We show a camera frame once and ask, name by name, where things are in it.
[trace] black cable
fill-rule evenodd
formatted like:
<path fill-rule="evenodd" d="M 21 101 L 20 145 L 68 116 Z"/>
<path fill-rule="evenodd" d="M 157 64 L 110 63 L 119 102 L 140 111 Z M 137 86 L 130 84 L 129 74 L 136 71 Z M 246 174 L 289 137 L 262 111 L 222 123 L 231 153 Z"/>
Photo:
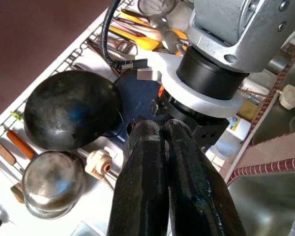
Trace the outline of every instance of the black cable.
<path fill-rule="evenodd" d="M 100 40 L 100 49 L 102 51 L 102 55 L 105 58 L 106 62 L 116 70 L 127 70 L 127 69 L 141 69 L 148 67 L 148 60 L 147 59 L 139 59 L 139 60 L 113 60 L 107 50 L 107 38 L 108 38 L 108 30 L 112 18 L 114 16 L 114 12 L 117 9 L 121 0 L 113 0 L 112 4 L 108 7 L 106 12 L 102 33 L 101 33 L 101 40 Z"/>

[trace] dark wall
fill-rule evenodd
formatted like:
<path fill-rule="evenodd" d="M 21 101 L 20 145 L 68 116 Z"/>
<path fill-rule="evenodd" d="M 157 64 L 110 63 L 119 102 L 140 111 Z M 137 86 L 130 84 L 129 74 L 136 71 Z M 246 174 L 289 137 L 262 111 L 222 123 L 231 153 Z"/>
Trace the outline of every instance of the dark wall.
<path fill-rule="evenodd" d="M 0 0 L 0 114 L 111 0 Z"/>

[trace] dish rack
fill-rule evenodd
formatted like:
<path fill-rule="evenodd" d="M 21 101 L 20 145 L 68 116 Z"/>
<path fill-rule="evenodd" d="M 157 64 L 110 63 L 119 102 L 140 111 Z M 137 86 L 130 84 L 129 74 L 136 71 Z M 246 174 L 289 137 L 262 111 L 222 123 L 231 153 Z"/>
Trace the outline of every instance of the dish rack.
<path fill-rule="evenodd" d="M 114 16 L 118 16 L 121 9 L 128 9 L 131 6 L 133 6 L 135 3 L 135 0 L 122 0 L 120 4 L 118 5 Z M 72 70 L 71 66 L 74 64 L 74 62 L 79 58 L 83 51 L 88 48 L 86 44 L 87 39 L 91 39 L 93 41 L 99 39 L 99 34 L 102 31 L 102 25 L 98 25 L 93 32 L 89 34 L 89 36 L 80 44 L 79 47 L 74 49 L 49 75 L 52 76 L 54 74 L 66 71 L 66 70 Z M 20 116 L 23 115 L 23 111 L 25 108 L 27 99 L 25 99 L 16 109 L 11 111 L 11 113 L 18 114 Z M 18 122 L 17 119 L 13 115 L 9 115 L 6 119 L 3 120 L 3 122 L 0 124 L 0 138 L 5 134 L 6 130 L 13 127 L 13 125 Z"/>

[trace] orange handle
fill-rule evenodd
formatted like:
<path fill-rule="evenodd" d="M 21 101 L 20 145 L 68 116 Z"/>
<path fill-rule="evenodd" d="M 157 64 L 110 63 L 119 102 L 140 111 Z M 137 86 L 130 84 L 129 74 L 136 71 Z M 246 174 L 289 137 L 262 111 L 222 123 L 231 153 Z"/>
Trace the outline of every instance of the orange handle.
<path fill-rule="evenodd" d="M 9 163 L 9 165 L 13 166 L 16 163 L 16 159 L 12 153 L 5 146 L 0 143 L 0 156 L 3 157 L 4 160 Z"/>
<path fill-rule="evenodd" d="M 6 133 L 9 140 L 29 159 L 32 158 L 37 154 L 26 142 L 24 142 L 17 134 L 9 130 Z"/>

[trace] wire rack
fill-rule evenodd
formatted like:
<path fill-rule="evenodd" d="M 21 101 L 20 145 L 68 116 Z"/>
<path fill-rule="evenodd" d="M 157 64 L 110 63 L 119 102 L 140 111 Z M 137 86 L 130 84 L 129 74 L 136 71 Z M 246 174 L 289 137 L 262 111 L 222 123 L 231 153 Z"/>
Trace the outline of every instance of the wire rack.
<path fill-rule="evenodd" d="M 127 9 L 131 6 L 134 5 L 134 1 L 135 0 L 123 0 L 120 2 L 120 4 L 118 5 L 116 11 L 115 11 L 115 16 L 119 15 L 119 12 L 121 9 Z M 96 41 L 97 39 L 99 39 L 99 34 L 102 31 L 102 26 L 103 23 L 101 23 L 100 25 L 98 25 L 96 27 L 96 29 L 80 44 L 80 46 L 76 49 L 74 49 L 67 57 L 66 59 L 64 59 L 56 68 L 55 70 L 53 70 L 53 72 L 50 74 L 50 76 L 66 71 L 66 70 L 72 70 L 72 65 L 74 64 L 74 62 L 76 61 L 76 59 L 78 57 L 80 57 L 83 53 L 83 51 L 88 48 L 86 41 L 88 39 L 91 39 L 93 41 Z M 25 104 L 26 104 L 27 99 L 25 99 L 13 112 L 15 114 L 19 114 L 22 115 L 24 108 L 25 108 Z M 13 115 L 9 115 L 0 125 L 0 138 L 5 134 L 6 130 L 10 129 L 15 122 L 17 121 L 17 119 L 15 119 L 15 117 Z"/>

